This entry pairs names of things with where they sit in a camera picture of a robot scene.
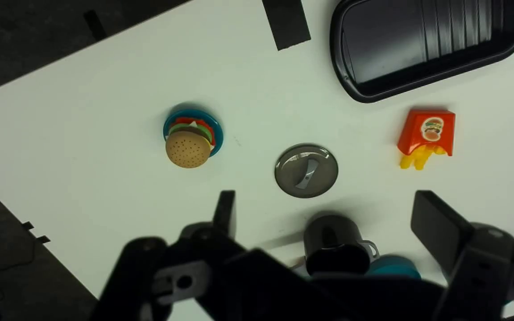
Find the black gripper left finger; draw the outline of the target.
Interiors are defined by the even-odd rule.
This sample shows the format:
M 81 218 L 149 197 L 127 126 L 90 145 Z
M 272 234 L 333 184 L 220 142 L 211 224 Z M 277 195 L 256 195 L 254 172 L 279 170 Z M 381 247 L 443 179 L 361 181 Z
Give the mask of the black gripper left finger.
M 218 206 L 213 217 L 213 227 L 227 238 L 233 238 L 236 234 L 236 193 L 234 192 L 220 193 Z

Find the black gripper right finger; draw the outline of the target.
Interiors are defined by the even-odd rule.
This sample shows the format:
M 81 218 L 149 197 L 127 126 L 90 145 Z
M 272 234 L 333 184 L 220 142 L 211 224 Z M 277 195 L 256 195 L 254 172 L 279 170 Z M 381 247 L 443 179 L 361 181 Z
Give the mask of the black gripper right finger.
M 415 195 L 411 231 L 447 279 L 454 277 L 459 258 L 475 234 L 474 225 L 434 192 Z

